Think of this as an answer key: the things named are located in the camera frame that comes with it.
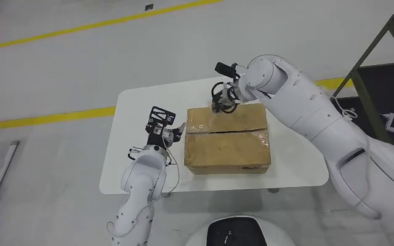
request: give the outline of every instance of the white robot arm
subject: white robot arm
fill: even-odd
[[[258,100],[285,126],[323,154],[342,198],[364,216],[394,227],[394,146],[368,137],[340,114],[299,69],[274,55],[256,57],[243,76],[218,63],[216,71],[234,82],[212,89],[212,110],[231,113],[236,100]]]
[[[148,242],[153,215],[153,203],[162,198],[166,180],[167,148],[178,142],[185,123],[176,129],[166,129],[172,125],[175,114],[153,107],[145,130],[149,133],[144,148],[130,149],[129,158],[133,162],[125,169],[121,189],[130,193],[128,200],[120,207],[115,222],[107,223],[113,245],[145,246]],[[131,153],[139,153],[137,158]]]

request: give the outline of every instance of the yellow stripe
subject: yellow stripe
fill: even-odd
[[[165,13],[169,13],[169,12],[173,12],[173,11],[178,11],[178,10],[182,10],[182,9],[189,9],[192,7],[198,7],[198,6],[213,4],[213,3],[222,2],[222,1],[224,1],[224,0],[200,0],[200,1],[196,1],[196,2],[189,2],[187,4],[178,5],[178,6],[168,7],[165,9],[149,10],[149,11],[137,14],[137,15],[126,16],[126,17],[117,18],[114,20],[106,20],[104,22],[98,22],[98,23],[78,26],[78,27],[74,27],[74,28],[70,28],[70,29],[66,29],[66,30],[61,30],[61,31],[54,31],[52,33],[46,33],[46,34],[38,35],[35,37],[4,42],[4,43],[0,44],[0,48],[7,47],[7,46],[14,46],[16,44],[23,44],[26,42],[33,42],[33,41],[36,41],[39,39],[56,37],[56,36],[60,36],[60,35],[68,34],[68,33],[76,33],[78,31],[94,29],[94,28],[98,28],[101,26],[109,26],[109,25],[114,25],[114,24],[118,24],[118,23],[129,22],[131,20],[147,18],[147,17],[151,17],[154,15],[161,15],[161,14],[165,14]]]
[[[338,88],[338,86],[343,80],[344,80],[343,77],[338,77],[335,79],[324,79],[322,81],[316,81],[315,84],[324,86],[328,90],[334,90]],[[346,87],[353,87],[353,82],[349,81]],[[96,109],[70,112],[64,114],[53,114],[49,116],[39,116],[39,117],[32,117],[25,119],[14,119],[10,121],[0,121],[0,129],[12,128],[12,127],[25,127],[29,125],[41,125],[41,124],[63,122],[63,121],[76,121],[79,119],[88,119],[95,117],[113,116],[115,115],[115,108],[116,107],[96,108]]]
[[[49,116],[39,116],[39,117],[32,117],[25,119],[14,119],[11,121],[1,121],[0,128],[26,127],[29,125],[41,125],[41,124],[63,122],[63,121],[75,121],[78,119],[113,116],[114,114],[115,114],[115,107],[96,108],[96,109],[64,113],[64,114],[53,114]]]
[[[323,79],[321,81],[315,81],[315,84],[318,86],[323,86],[328,90],[335,90],[339,87],[340,83],[344,81],[344,77],[336,77],[335,79]],[[352,79],[350,79],[345,87],[354,87]]]

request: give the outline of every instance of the green metal frame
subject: green metal frame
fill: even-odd
[[[383,38],[383,36],[387,33],[390,32],[391,35],[394,38],[394,15],[391,16],[391,18],[388,20],[386,25],[383,27],[383,29],[379,32],[379,34],[376,36],[376,38],[372,41],[371,45],[369,45],[368,49],[364,52],[364,54],[361,56],[361,58],[358,60],[356,65],[352,68],[352,70],[349,72],[349,74],[345,77],[344,81],[340,84],[340,86],[337,88],[337,90],[334,92],[332,95],[333,97],[336,97],[338,93],[342,90],[342,88],[345,86],[345,84],[349,81],[349,79],[352,79],[355,89],[357,90],[357,93],[359,95],[359,98],[361,100],[361,103],[363,104],[363,107],[365,109],[365,112],[367,114],[367,117],[372,125],[372,128],[374,129],[374,132],[379,140],[382,140],[387,143],[391,143],[392,140],[387,134],[387,131],[383,125],[383,123],[379,119],[379,114],[376,110],[376,107],[374,103],[371,100],[371,96],[369,95],[364,82],[358,72],[358,69],[360,68],[361,64],[365,61],[365,59],[368,57],[368,55],[373,51],[375,46],[379,43],[379,41]]]

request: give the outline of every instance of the cable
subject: cable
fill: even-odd
[[[354,111],[352,111],[352,110],[350,110],[350,109],[343,109],[343,107],[341,107],[340,105],[339,105],[339,102],[338,102],[338,99],[336,98],[336,97],[333,97],[333,96],[331,96],[333,99],[334,99],[334,101],[337,103],[337,105],[338,105],[338,107],[340,108],[340,110],[341,110],[341,112],[342,112],[342,115],[343,115],[343,117],[344,116],[349,116],[350,118],[352,118],[352,119],[356,119],[357,117],[358,117],[358,115],[356,114],[356,112],[354,112]]]
[[[239,64],[237,64],[237,63],[235,63],[235,65],[236,65],[236,66],[240,66],[240,67],[242,67],[242,68],[244,68],[244,69],[247,69],[247,68],[245,68],[243,65],[239,65]]]
[[[169,192],[165,193],[164,195],[163,195],[163,194],[160,195],[159,198],[157,198],[156,200],[154,200],[153,202],[151,202],[149,205],[146,205],[145,207],[143,207],[143,208],[138,212],[137,216],[135,217],[136,219],[140,216],[140,213],[141,213],[144,209],[146,209],[147,207],[150,207],[151,205],[153,205],[154,203],[156,203],[157,201],[159,201],[160,199],[162,199],[163,197],[165,197],[166,195],[168,195],[168,194],[170,194],[172,191],[174,191],[174,190],[178,187],[179,182],[180,182],[180,172],[179,172],[179,165],[178,165],[177,159],[174,157],[174,155],[172,154],[171,150],[167,147],[167,144],[166,144],[166,142],[164,141],[164,137],[163,137],[162,134],[161,134],[161,139],[163,140],[163,143],[164,143],[164,145],[165,145],[165,147],[166,147],[166,152],[168,153],[170,160],[174,160],[175,165],[177,166],[177,172],[178,172],[177,184],[176,184]],[[137,223],[138,223],[138,221],[136,221],[136,222],[134,223],[134,225],[130,228],[130,230],[129,230],[127,233],[121,234],[121,235],[114,235],[113,232],[112,232],[112,230],[110,230],[109,227],[108,227],[108,225],[110,225],[110,224],[111,224],[112,227],[113,227],[114,224],[113,224],[112,221],[109,221],[109,222],[107,222],[107,231],[108,231],[113,237],[124,237],[124,236],[128,235],[128,234],[134,229],[134,226],[135,226]]]

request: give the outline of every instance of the floor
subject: floor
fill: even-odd
[[[0,130],[21,141],[0,186],[0,245],[110,245],[105,224],[124,195],[99,191],[112,117]],[[215,218],[250,214],[298,246],[394,245],[394,231],[349,210],[329,181],[312,188],[175,193],[155,205],[149,245],[184,245]]]

